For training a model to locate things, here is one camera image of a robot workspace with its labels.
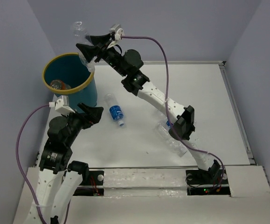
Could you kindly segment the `clear bottle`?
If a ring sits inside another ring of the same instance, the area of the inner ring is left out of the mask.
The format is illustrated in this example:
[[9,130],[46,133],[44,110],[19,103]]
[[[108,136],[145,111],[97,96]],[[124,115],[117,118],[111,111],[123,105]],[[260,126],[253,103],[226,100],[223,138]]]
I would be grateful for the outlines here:
[[158,123],[155,130],[172,153],[182,157],[187,152],[187,149],[178,140],[171,137],[166,122]]
[[[89,45],[89,46],[93,45],[91,42],[91,39],[90,39],[89,32],[87,31],[87,29],[82,21],[74,22],[71,26],[71,30],[73,32],[74,39],[75,39],[76,43],[81,43],[81,44],[85,44],[85,45]],[[80,50],[77,50],[77,52],[78,52],[78,56],[79,56],[81,63],[87,68],[87,70],[90,73],[94,72],[95,71],[94,63],[88,62]]]

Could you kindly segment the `long orange bottle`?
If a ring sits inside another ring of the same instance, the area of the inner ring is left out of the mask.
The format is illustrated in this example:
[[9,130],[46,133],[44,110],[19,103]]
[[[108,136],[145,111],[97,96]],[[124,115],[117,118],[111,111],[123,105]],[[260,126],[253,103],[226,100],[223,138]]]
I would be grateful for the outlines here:
[[62,80],[59,80],[59,79],[51,81],[49,86],[56,90],[70,90],[71,89],[70,85],[64,83]]

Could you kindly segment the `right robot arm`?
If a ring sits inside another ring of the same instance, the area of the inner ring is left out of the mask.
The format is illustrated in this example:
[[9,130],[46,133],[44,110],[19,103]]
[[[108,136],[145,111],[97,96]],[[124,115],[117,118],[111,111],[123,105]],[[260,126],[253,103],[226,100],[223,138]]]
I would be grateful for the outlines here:
[[150,103],[166,115],[170,124],[169,135],[188,149],[196,161],[200,178],[206,183],[215,182],[221,185],[225,172],[222,160],[211,152],[198,149],[189,141],[190,135],[195,132],[194,108],[190,105],[187,107],[180,105],[168,97],[168,91],[160,91],[140,71],[144,63],[136,50],[129,49],[124,54],[115,50],[115,42],[125,38],[127,38],[125,35],[114,33],[93,36],[92,46],[77,43],[76,47],[89,62],[94,60],[97,63],[104,60],[124,77],[121,83],[128,92]]

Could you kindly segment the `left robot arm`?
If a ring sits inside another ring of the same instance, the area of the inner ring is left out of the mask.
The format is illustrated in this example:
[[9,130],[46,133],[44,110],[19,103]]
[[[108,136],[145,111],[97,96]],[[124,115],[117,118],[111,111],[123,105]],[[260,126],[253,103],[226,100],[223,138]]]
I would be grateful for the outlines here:
[[60,114],[48,125],[48,139],[39,160],[36,189],[31,189],[33,203],[25,219],[26,224],[65,223],[69,204],[76,189],[89,178],[89,165],[71,161],[71,146],[78,134],[99,123],[103,107],[79,103],[82,113],[58,99],[48,104]]

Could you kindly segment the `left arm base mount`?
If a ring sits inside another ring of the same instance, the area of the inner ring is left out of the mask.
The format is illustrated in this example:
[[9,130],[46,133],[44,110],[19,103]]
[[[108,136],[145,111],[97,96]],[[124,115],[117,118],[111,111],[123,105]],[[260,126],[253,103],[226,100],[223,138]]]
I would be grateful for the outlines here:
[[103,196],[104,195],[104,171],[90,170],[89,176],[75,190],[73,196]]

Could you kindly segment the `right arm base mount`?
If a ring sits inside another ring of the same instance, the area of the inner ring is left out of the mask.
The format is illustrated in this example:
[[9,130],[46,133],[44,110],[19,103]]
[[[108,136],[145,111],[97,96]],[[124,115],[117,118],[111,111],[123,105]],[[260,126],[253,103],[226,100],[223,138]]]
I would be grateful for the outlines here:
[[231,195],[227,173],[224,171],[222,176],[222,169],[213,178],[202,170],[189,169],[185,181],[188,196]]

